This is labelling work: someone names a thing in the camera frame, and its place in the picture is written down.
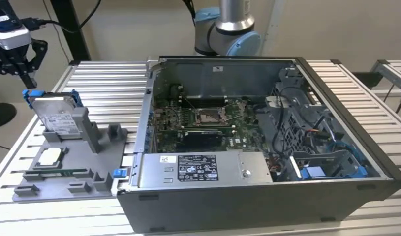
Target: black pole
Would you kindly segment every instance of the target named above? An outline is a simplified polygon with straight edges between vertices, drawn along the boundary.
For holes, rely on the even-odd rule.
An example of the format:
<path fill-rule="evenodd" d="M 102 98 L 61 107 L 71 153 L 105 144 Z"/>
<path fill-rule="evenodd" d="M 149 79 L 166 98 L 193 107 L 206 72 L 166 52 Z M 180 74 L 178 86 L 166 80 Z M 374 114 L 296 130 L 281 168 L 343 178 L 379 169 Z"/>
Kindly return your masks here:
<path fill-rule="evenodd" d="M 70 30 L 77 30 L 79 21 L 77 17 L 73 0 L 50 0 L 54 7 L 59 23 Z M 77 33 L 69 33 L 63 30 L 65 38 L 74 56 L 74 60 L 91 60 L 87 43 L 85 41 L 82 30 Z"/>

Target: barcode sticker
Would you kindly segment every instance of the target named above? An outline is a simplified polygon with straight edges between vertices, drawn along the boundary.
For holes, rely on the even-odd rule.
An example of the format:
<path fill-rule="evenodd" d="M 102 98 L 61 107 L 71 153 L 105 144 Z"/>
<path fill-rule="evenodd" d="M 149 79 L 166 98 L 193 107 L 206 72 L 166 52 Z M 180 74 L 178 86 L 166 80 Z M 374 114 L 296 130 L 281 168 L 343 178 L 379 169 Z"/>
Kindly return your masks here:
<path fill-rule="evenodd" d="M 214 66 L 213 67 L 213 72 L 222 72 L 224 71 L 224 66 Z"/>
<path fill-rule="evenodd" d="M 45 115 L 47 129 L 57 132 L 58 135 L 79 134 L 79 129 L 71 114 Z"/>

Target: aluminum slat table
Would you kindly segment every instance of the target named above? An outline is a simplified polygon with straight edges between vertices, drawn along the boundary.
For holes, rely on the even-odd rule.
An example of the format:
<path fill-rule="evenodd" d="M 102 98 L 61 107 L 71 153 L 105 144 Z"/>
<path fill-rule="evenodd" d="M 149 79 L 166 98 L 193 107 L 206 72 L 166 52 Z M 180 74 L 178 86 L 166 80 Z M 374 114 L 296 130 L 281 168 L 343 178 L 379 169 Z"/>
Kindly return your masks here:
<path fill-rule="evenodd" d="M 329 60 L 309 63 L 401 170 L 401 118 L 344 65 Z M 79 91 L 90 118 L 101 127 L 109 122 L 119 122 L 129 129 L 123 167 L 133 163 L 145 84 L 145 62 L 90 61 L 67 68 L 54 89 Z M 35 116 L 0 164 L 0 235 L 136 235 L 115 198 L 29 204 L 13 202 L 14 188 L 45 142 L 43 129 Z M 173 235 L 401 235 L 401 190 L 386 201 L 367 203 L 343 222 Z"/>
<path fill-rule="evenodd" d="M 401 60 L 379 60 L 372 71 L 380 72 L 401 90 Z"/>

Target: white label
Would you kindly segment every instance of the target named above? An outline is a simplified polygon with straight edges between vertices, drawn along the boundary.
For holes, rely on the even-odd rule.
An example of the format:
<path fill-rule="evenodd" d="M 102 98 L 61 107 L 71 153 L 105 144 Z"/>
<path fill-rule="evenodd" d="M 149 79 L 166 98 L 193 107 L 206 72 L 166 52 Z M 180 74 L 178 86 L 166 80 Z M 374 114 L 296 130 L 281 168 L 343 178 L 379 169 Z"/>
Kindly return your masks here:
<path fill-rule="evenodd" d="M 177 156 L 161 156 L 160 162 L 162 163 L 176 163 Z"/>
<path fill-rule="evenodd" d="M 251 0 L 245 0 L 245 15 L 251 13 Z"/>
<path fill-rule="evenodd" d="M 213 72 L 222 72 L 224 71 L 224 66 L 214 66 L 213 67 Z"/>
<path fill-rule="evenodd" d="M 49 130 L 55 131 L 59 135 L 79 134 L 71 114 L 45 115 L 45 120 Z"/>
<path fill-rule="evenodd" d="M 7 21 L 7 20 L 10 20 L 10 17 L 8 17 L 8 16 L 0 16 L 0 22 L 2 22 L 2 21 Z"/>

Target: motherboard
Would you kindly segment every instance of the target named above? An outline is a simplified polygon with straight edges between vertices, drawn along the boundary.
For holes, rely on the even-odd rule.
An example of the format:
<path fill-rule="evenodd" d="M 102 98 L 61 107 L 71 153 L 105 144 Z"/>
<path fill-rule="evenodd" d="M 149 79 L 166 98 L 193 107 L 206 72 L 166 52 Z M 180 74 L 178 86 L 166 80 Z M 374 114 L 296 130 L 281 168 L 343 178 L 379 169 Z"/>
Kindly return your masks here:
<path fill-rule="evenodd" d="M 244 98 L 161 100 L 156 106 L 158 153 L 228 151 L 269 152 L 256 119 L 255 105 Z"/>

